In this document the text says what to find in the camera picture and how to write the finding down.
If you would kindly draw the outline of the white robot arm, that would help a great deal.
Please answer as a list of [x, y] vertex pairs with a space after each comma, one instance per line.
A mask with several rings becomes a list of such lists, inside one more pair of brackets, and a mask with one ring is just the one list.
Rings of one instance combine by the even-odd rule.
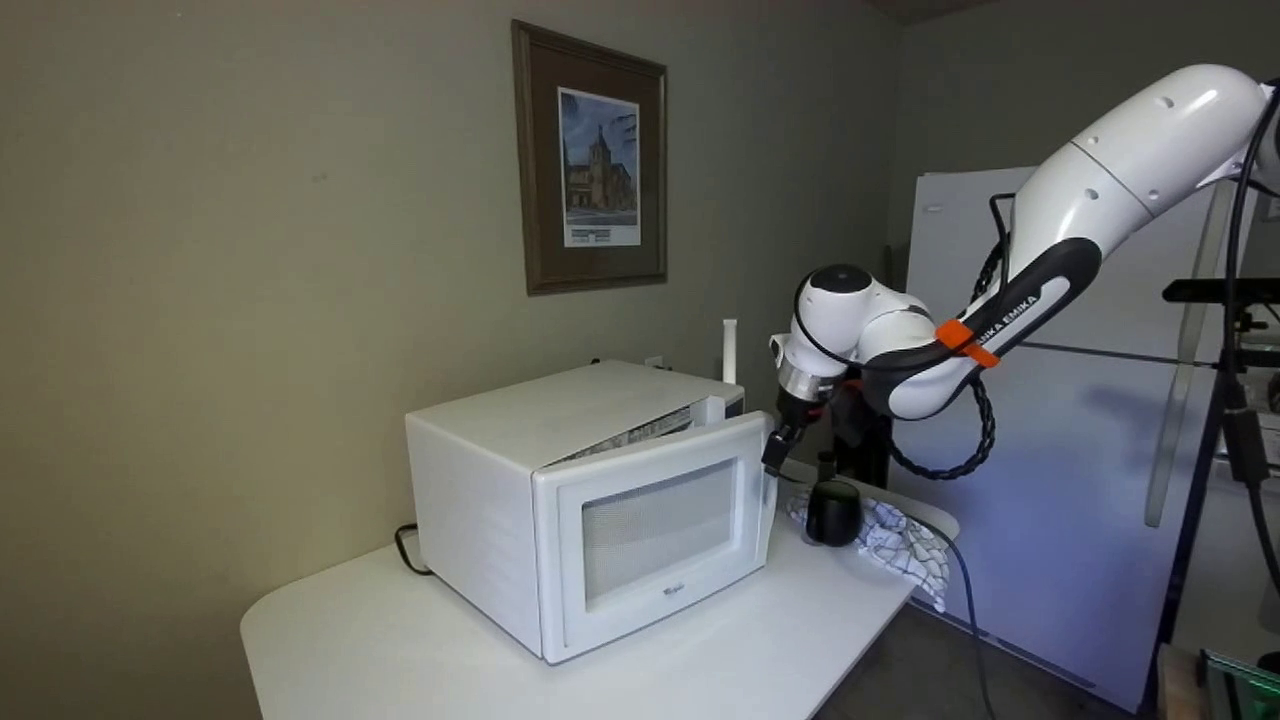
[[858, 377], [879, 419], [930, 419], [1005, 352], [1055, 321], [1106, 259], [1191, 193], [1274, 161], [1275, 84], [1229, 64], [1177, 70], [1055, 150], [1012, 195], [1001, 282], [959, 316], [879, 285], [858, 263], [812, 269], [775, 339], [775, 428], [762, 465], [775, 474]]

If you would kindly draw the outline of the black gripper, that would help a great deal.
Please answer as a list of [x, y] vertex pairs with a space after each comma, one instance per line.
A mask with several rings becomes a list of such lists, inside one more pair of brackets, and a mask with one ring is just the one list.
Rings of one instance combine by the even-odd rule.
[[[843, 380], [830, 396], [820, 425], [830, 428], [830, 445], [820, 447], [824, 475], [852, 475], [874, 490], [888, 483], [891, 425], [869, 405], [858, 380]], [[795, 445], [799, 425], [781, 419], [765, 440], [762, 468], [781, 475]]]

